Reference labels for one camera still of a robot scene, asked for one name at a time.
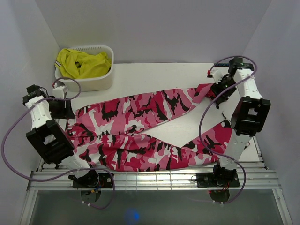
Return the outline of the pink camouflage trousers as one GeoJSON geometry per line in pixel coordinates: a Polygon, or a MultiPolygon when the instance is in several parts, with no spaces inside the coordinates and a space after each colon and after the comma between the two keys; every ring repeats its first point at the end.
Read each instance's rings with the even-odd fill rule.
{"type": "Polygon", "coordinates": [[[211,94],[210,84],[121,97],[78,109],[66,124],[75,154],[90,165],[119,172],[181,169],[218,161],[232,135],[224,120],[182,147],[147,135],[146,130],[183,116],[211,94]]]}

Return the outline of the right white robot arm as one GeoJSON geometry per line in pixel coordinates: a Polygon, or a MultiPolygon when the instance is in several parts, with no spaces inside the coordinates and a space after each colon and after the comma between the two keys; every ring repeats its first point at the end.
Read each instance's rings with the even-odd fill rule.
{"type": "Polygon", "coordinates": [[[210,89],[217,107],[236,90],[240,95],[230,120],[232,134],[229,143],[224,156],[220,157],[213,168],[211,179],[217,186],[230,186],[238,180],[235,161],[239,160],[250,139],[261,132],[271,106],[270,101],[262,97],[255,83],[253,73],[256,66],[243,60],[242,56],[234,56],[229,61],[228,73],[225,75],[214,69],[208,72],[208,77],[215,81],[210,89]]]}

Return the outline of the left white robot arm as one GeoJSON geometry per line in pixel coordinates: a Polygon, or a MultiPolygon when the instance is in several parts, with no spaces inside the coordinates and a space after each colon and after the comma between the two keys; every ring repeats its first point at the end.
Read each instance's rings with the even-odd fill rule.
{"type": "Polygon", "coordinates": [[[68,89],[59,86],[54,92],[59,96],[48,95],[46,89],[31,85],[22,98],[23,105],[30,111],[32,128],[26,134],[28,141],[48,164],[65,166],[73,171],[69,179],[85,188],[93,188],[100,183],[98,173],[74,152],[74,145],[58,124],[60,119],[74,119],[71,101],[66,98],[68,89]]]}

